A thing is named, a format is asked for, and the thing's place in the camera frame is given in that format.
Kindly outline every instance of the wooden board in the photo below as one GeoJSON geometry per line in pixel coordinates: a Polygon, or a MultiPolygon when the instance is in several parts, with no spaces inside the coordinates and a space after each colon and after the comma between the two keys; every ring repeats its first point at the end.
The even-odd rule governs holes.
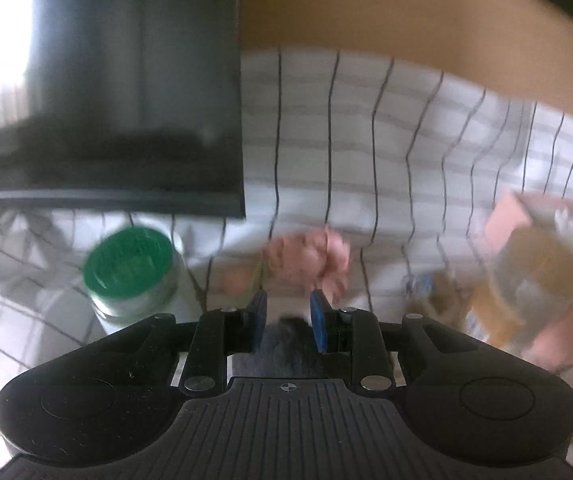
{"type": "Polygon", "coordinates": [[[242,0],[246,49],[401,57],[573,114],[573,20],[543,0],[242,0]]]}

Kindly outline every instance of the checkered tablecloth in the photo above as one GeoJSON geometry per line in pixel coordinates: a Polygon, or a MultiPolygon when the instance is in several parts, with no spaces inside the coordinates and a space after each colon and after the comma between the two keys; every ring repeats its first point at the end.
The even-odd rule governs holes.
{"type": "MultiPolygon", "coordinates": [[[[103,335],[80,268],[131,221],[182,239],[208,308],[231,301],[223,270],[252,265],[270,237],[332,224],[353,248],[345,302],[390,321],[407,274],[449,269],[465,300],[483,272],[481,228],[507,190],[573,198],[573,118],[544,104],[326,50],[248,53],[242,76],[245,221],[0,211],[0,389],[103,335]]],[[[305,315],[300,291],[268,293],[270,319],[305,315]]],[[[0,436],[0,466],[8,459],[0,436]]]]}

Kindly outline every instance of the green lid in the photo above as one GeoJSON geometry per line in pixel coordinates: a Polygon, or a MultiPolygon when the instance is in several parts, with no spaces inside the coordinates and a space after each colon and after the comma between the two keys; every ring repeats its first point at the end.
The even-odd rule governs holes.
{"type": "Polygon", "coordinates": [[[171,241],[159,231],[131,227],[103,240],[83,269],[84,285],[107,300],[130,300],[154,288],[173,266],[171,241]]]}

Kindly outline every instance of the dark furry object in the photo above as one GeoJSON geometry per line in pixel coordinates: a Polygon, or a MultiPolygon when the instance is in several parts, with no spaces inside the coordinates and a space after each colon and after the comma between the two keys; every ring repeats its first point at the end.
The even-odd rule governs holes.
{"type": "Polygon", "coordinates": [[[258,352],[233,356],[232,372],[237,377],[348,378],[350,359],[344,354],[319,354],[308,323],[282,317],[266,327],[258,352]]]}

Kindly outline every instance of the ribbed black surface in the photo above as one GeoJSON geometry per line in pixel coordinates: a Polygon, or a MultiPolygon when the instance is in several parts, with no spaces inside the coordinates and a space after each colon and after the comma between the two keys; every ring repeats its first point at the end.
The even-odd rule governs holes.
{"type": "Polygon", "coordinates": [[[290,392],[286,382],[236,379],[220,397],[191,400],[157,442],[124,460],[58,469],[19,458],[0,480],[573,479],[560,459],[502,469],[457,462],[418,440],[387,400],[356,396],[340,380],[293,380],[290,392]]]}

